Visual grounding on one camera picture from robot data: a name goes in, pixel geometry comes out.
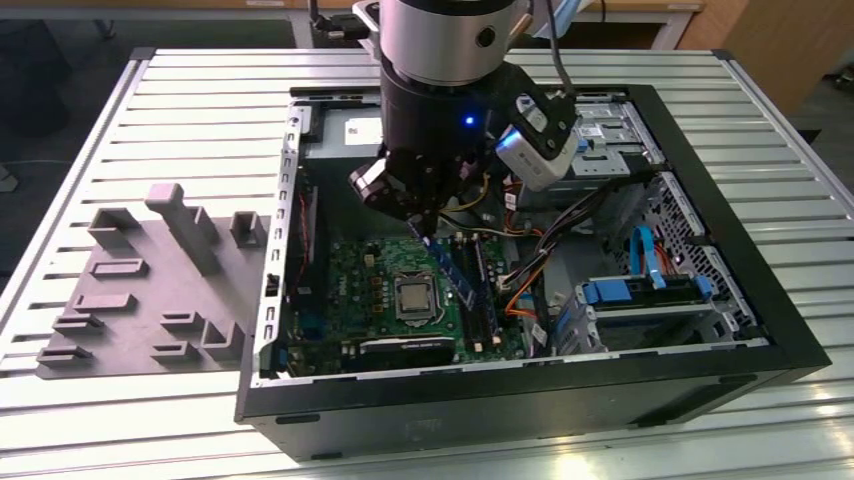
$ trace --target green motherboard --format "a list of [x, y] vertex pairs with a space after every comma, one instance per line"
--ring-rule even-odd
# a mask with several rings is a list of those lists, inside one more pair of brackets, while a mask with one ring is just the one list
[[[470, 237], [442, 238], [446, 250]], [[499, 275], [507, 273], [502, 242], [495, 237], [478, 237], [490, 288]], [[354, 339], [394, 337], [446, 337], [456, 346], [454, 363], [472, 363], [523, 357], [520, 332], [503, 317], [498, 295], [495, 319], [502, 327], [488, 345], [472, 342], [471, 319], [460, 309], [456, 294], [438, 269], [434, 258], [415, 239], [384, 238], [344, 241], [331, 245], [328, 260], [328, 303], [323, 318], [300, 319], [303, 334], [311, 331], [312, 342], [303, 342], [303, 374], [335, 374], [340, 368], [336, 351]]]

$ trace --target floor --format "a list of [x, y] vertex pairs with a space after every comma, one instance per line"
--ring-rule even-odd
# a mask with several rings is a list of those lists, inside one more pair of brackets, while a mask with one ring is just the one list
[[[0, 291], [133, 47], [294, 47], [290, 25], [278, 21], [117, 22], [109, 41], [101, 41], [89, 22], [51, 22], [49, 28], [75, 71], [60, 87], [72, 116], [68, 126], [47, 138], [19, 138], [0, 128], [0, 163], [20, 181], [13, 193], [0, 194]], [[823, 129], [815, 151], [854, 188], [854, 94], [834, 90], [830, 82], [819, 84], [791, 121], [799, 129]]]

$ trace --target wooden cabinet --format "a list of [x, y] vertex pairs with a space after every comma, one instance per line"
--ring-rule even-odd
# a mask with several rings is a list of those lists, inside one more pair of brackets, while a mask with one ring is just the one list
[[851, 0], [706, 0], [681, 49], [729, 50], [783, 113], [854, 45]]

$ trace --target blue latch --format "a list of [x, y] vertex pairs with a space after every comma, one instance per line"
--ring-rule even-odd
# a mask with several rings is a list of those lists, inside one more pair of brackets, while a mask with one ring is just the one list
[[582, 291], [584, 292], [584, 300], [587, 301], [587, 305], [599, 303], [599, 292], [596, 291], [595, 283], [588, 283], [582, 286]]
[[596, 291], [603, 302], [627, 302], [631, 300], [626, 280], [598, 280]]
[[703, 297], [703, 300], [709, 300], [711, 295], [714, 294], [714, 289], [711, 287], [711, 281], [709, 277], [705, 275], [698, 275], [694, 277], [694, 283], [697, 284], [697, 288], [699, 289], [699, 294]]
[[586, 138], [580, 138], [578, 140], [578, 147], [575, 148], [575, 153], [584, 153], [590, 148], [590, 142]]
[[646, 225], [635, 227], [631, 233], [631, 241], [628, 242], [628, 263], [632, 275], [643, 274], [643, 266], [640, 264], [640, 252], [638, 251], [638, 243], [643, 246], [643, 264], [646, 264], [647, 275], [652, 279], [652, 288], [664, 288], [664, 277], [658, 268], [658, 257], [655, 256], [655, 240], [652, 239], [652, 230]]

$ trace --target connector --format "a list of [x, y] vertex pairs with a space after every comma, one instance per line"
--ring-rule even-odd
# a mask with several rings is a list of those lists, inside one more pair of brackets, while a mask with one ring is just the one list
[[314, 27], [326, 32], [330, 40], [363, 40], [371, 35], [371, 29], [352, 13], [323, 18], [315, 22]]

